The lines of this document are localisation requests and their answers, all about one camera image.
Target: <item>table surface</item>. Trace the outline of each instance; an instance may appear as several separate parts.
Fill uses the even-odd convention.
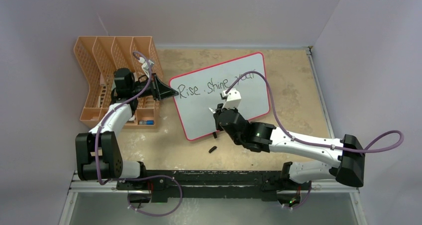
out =
[[[292,132],[329,137],[315,79],[305,50],[159,49],[164,82],[195,69],[260,51],[275,109],[283,126]],[[276,124],[272,112],[254,121]],[[288,161],[311,159],[286,153],[255,153],[235,145],[223,131],[188,141],[173,99],[161,102],[158,129],[124,129],[118,143],[122,157],[143,161],[147,169],[166,170],[281,170]],[[213,153],[208,150],[213,146]]]

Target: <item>wooden organizer rack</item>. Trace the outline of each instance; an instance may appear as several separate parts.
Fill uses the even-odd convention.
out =
[[[76,41],[75,56],[90,86],[80,118],[88,127],[96,126],[108,111],[115,70],[129,68],[136,73],[136,78],[145,74],[141,63],[132,56],[133,51],[140,51],[151,59],[155,63],[152,67],[153,73],[163,79],[163,70],[152,37],[84,36]],[[128,121],[124,128],[156,128],[160,102],[154,101],[152,96],[138,100],[135,120]],[[153,120],[154,124],[139,125],[141,120]]]

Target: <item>gray wall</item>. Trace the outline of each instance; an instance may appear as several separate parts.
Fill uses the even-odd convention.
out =
[[[338,0],[92,0],[110,35],[160,46],[315,44]]]
[[[57,224],[88,84],[79,35],[104,35],[88,0],[0,0],[0,224]]]
[[[421,224],[421,28],[422,0],[340,0],[314,47],[336,136],[366,145],[390,129],[405,134],[402,147],[366,157],[369,224]]]

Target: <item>metal frame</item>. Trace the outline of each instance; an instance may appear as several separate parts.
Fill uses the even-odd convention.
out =
[[[325,105],[324,97],[322,95],[321,87],[319,85],[318,76],[315,71],[315,65],[312,59],[311,48],[306,47],[304,49],[308,56],[312,73],[314,75],[316,88],[318,90],[319,99],[320,99],[319,101],[321,103],[322,111],[324,113],[329,136],[331,138],[334,138],[334,132],[332,130],[331,121],[328,115],[327,107]],[[77,171],[75,171],[70,188],[69,188],[69,192],[67,195],[66,203],[62,212],[62,216],[60,218],[59,225],[70,224],[73,209],[75,207],[75,202],[78,198],[78,193],[128,193],[128,191],[117,190],[116,186],[117,186],[116,181],[110,181],[103,186],[101,186],[98,182],[81,181],[78,177]],[[321,180],[321,181],[313,181],[312,191],[313,193],[349,193],[350,200],[352,202],[353,210],[354,210],[355,217],[358,224],[359,225],[368,224],[363,212],[361,202],[360,202],[359,190],[357,188],[352,188],[352,187],[342,185],[334,180],[323,180],[323,181]],[[130,193],[149,194],[149,192],[146,190],[130,191]],[[296,193],[296,191],[284,190],[284,191],[278,192],[278,194],[292,194],[292,193]]]

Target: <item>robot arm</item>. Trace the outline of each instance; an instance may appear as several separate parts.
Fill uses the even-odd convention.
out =
[[[273,124],[245,120],[237,110],[241,100],[240,92],[234,88],[228,94],[222,92],[221,98],[225,103],[218,104],[213,114],[216,129],[226,131],[235,144],[242,145],[252,152],[290,153],[315,160],[306,163],[285,163],[283,171],[287,179],[298,184],[317,179],[336,179],[347,186],[363,186],[364,154],[302,144]],[[346,134],[340,140],[289,133],[293,138],[331,145],[332,148],[337,146],[362,149],[353,135]]]
[[[159,101],[179,93],[164,83],[153,73],[151,83],[141,97],[152,96]],[[123,129],[126,122],[134,115],[138,106],[138,100],[132,100],[128,104],[121,104],[129,98],[142,91],[146,81],[135,81],[135,77],[128,68],[120,68],[114,73],[115,88],[111,92],[111,105],[108,108],[110,114],[106,121],[100,121],[88,133],[80,133],[76,137],[76,160],[78,176],[81,180],[96,180],[97,167],[95,157],[92,155],[95,146],[95,136],[100,128],[99,147],[102,156],[100,157],[100,171],[103,178],[138,178],[145,173],[145,166],[142,162],[124,161],[121,157],[117,144],[117,136]]]

